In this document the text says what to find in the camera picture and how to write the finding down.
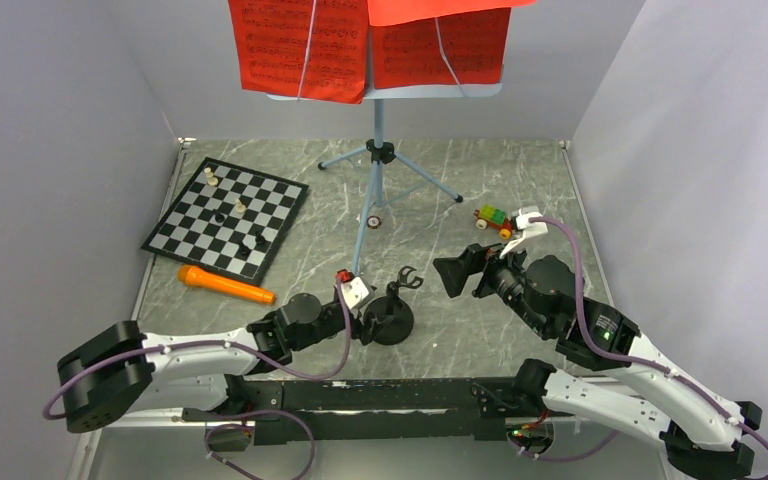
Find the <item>red paper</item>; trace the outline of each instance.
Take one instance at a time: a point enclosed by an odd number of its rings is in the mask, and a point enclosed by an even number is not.
[[[537,0],[368,0],[369,23],[374,27],[398,25],[456,13],[522,7]]]
[[[313,0],[229,0],[245,90],[295,97]],[[360,103],[369,20],[364,0],[317,0],[303,98]]]
[[[461,84],[499,83],[511,9],[451,15],[439,19],[446,57]],[[440,54],[434,20],[372,27],[375,88],[454,85]]]

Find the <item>musical notation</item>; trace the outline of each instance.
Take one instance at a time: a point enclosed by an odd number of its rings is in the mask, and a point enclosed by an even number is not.
[[[388,27],[372,27],[376,88],[455,84],[440,43],[460,83],[497,83],[501,78],[510,9],[488,10]]]
[[[230,0],[243,88],[359,103],[366,73],[364,0]]]

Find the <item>colorful toy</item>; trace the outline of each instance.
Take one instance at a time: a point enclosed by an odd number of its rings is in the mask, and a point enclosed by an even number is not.
[[[475,221],[475,226],[480,230],[484,230],[487,226],[491,226],[499,231],[499,238],[507,240],[511,238],[511,233],[514,228],[511,225],[511,220],[508,218],[508,214],[494,207],[493,205],[484,205],[481,210],[476,210],[473,215],[478,219]]]

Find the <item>chessboard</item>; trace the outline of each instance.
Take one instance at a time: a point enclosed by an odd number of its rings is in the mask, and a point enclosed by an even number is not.
[[[260,285],[307,191],[302,183],[205,158],[142,248]]]

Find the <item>white string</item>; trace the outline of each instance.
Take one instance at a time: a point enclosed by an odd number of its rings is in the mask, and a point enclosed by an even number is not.
[[[302,87],[304,86],[304,76],[307,73],[307,63],[310,60],[310,43],[313,41],[313,19],[316,18],[316,0],[313,0],[313,8],[310,9],[310,29],[307,32],[307,46],[305,47],[305,61],[302,64],[302,76],[299,79],[299,93],[296,94],[296,101],[302,98]]]
[[[466,92],[463,90],[463,85],[461,85],[461,81],[458,80],[458,76],[455,75],[455,70],[452,68],[452,64],[449,63],[449,57],[446,56],[446,50],[443,48],[443,36],[440,34],[440,19],[437,17],[434,17],[434,26],[437,27],[437,46],[440,47],[440,57],[443,58],[443,63],[446,64],[446,68],[449,69],[449,73],[452,74],[452,78],[455,79],[455,83],[458,84],[458,90],[461,91],[461,95],[466,98]]]

